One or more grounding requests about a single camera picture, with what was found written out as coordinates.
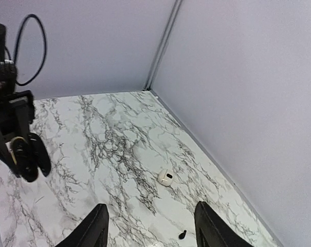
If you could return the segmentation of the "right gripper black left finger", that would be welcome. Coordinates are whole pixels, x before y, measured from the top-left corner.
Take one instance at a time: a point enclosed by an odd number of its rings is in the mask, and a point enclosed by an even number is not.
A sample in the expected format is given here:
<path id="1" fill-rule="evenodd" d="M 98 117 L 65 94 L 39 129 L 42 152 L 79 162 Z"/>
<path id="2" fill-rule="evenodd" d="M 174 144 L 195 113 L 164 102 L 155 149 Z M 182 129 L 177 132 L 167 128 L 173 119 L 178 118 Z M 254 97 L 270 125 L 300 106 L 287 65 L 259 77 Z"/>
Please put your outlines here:
<path id="1" fill-rule="evenodd" d="M 83 221 L 56 247 L 106 247 L 109 214 L 105 204 L 97 204 Z"/>

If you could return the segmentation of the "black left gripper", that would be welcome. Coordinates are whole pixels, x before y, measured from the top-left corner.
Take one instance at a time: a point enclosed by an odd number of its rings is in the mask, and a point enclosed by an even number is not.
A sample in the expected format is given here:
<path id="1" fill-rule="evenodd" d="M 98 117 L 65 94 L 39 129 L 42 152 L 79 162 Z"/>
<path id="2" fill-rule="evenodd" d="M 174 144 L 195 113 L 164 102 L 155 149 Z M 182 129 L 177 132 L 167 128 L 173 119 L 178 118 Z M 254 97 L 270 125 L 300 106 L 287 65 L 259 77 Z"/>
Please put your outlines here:
<path id="1" fill-rule="evenodd" d="M 19 170 L 4 138 L 10 135 L 11 138 L 21 136 L 27 139 L 35 118 L 35 107 L 30 90 L 15 91 L 17 68 L 11 59 L 5 58 L 6 31 L 6 27 L 0 24 L 0 160 L 19 178 Z"/>

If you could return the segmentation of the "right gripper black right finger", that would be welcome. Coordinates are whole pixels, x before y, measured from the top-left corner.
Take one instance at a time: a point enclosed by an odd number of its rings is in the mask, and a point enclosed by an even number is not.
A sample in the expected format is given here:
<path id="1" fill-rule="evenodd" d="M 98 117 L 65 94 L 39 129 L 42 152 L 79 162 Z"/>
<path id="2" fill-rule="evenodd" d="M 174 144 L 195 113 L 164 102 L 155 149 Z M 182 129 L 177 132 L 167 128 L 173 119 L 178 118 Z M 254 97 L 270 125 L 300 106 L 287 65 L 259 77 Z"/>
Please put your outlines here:
<path id="1" fill-rule="evenodd" d="M 236 234 L 206 202 L 197 203 L 194 222 L 197 246 L 252 247 Z"/>

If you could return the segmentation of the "black earbud charging case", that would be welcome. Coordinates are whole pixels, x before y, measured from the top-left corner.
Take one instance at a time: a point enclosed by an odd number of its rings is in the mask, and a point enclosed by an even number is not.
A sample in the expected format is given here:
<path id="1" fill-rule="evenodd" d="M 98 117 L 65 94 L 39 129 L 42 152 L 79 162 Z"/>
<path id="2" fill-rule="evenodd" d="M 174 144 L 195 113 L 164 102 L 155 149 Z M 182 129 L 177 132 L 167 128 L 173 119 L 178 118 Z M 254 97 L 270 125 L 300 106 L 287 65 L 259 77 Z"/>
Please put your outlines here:
<path id="1" fill-rule="evenodd" d="M 21 136 L 10 142 L 13 161 L 26 182 L 34 182 L 39 176 L 39 169 L 44 177 L 51 172 L 51 161 L 41 138 L 35 133 L 28 133 L 27 139 Z"/>

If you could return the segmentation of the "beige earbud charging case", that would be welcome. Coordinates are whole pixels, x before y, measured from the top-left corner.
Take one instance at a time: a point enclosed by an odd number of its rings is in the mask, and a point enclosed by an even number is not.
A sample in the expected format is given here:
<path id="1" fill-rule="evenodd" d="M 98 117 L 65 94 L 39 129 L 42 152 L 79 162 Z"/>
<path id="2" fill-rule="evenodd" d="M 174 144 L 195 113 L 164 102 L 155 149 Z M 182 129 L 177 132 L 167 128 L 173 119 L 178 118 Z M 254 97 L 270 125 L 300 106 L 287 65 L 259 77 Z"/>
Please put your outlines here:
<path id="1" fill-rule="evenodd" d="M 168 169 L 162 169 L 157 177 L 157 182 L 165 187 L 169 187 L 173 184 L 175 174 L 173 171 Z"/>

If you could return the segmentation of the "left aluminium corner post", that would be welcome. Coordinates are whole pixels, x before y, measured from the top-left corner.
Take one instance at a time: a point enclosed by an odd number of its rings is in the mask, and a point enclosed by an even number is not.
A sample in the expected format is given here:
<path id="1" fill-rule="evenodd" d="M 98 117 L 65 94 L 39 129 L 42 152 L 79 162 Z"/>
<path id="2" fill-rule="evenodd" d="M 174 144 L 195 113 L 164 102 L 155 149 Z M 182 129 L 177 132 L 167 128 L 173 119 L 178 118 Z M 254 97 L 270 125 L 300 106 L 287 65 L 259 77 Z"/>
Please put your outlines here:
<path id="1" fill-rule="evenodd" d="M 180 9 L 183 5 L 184 1 L 183 0 L 176 0 L 174 2 L 174 5 L 171 9 L 168 21 L 166 23 L 166 26 L 164 28 L 164 31 L 162 33 L 160 42 L 157 46 L 154 58 L 152 60 L 149 72 L 148 72 L 148 76 L 146 79 L 146 82 L 144 84 L 143 90 L 144 91 L 150 91 L 152 89 L 152 85 L 156 79 L 158 70 L 160 68 L 161 65 L 161 61 L 165 55 L 168 43 L 169 43 L 169 39 L 172 33 L 172 30 L 174 28 L 174 25 L 176 23 L 178 14 L 180 12 Z"/>

